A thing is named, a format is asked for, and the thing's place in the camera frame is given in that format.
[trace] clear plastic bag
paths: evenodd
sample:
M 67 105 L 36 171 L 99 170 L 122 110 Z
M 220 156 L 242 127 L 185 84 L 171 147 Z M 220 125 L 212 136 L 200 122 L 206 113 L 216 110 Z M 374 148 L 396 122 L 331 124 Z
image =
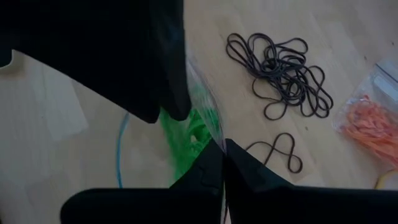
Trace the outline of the clear plastic bag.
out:
M 378 62 L 337 112 L 333 127 L 398 167 L 398 62 Z

